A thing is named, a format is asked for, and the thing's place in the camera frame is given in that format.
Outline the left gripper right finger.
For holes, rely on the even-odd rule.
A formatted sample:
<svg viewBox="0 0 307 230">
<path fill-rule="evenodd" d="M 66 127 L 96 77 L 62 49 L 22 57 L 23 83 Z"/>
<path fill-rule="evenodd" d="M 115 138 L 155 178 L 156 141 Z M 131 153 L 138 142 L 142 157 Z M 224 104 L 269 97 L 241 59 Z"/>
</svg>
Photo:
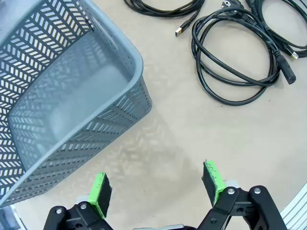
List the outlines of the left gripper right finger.
<svg viewBox="0 0 307 230">
<path fill-rule="evenodd" d="M 257 185 L 244 191 L 227 186 L 213 161 L 203 163 L 202 181 L 212 208 L 198 230 L 225 230 L 231 217 L 242 217 L 251 230 L 287 229 L 266 187 Z"/>
</svg>

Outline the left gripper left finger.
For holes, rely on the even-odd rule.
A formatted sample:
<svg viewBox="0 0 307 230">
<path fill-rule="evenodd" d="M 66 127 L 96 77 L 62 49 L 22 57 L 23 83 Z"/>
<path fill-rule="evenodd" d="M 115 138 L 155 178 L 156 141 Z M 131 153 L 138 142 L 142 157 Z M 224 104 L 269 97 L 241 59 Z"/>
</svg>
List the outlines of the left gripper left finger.
<svg viewBox="0 0 307 230">
<path fill-rule="evenodd" d="M 44 230 L 111 230 L 105 220 L 112 188 L 106 173 L 99 173 L 89 197 L 72 208 L 54 206 L 50 209 Z"/>
</svg>

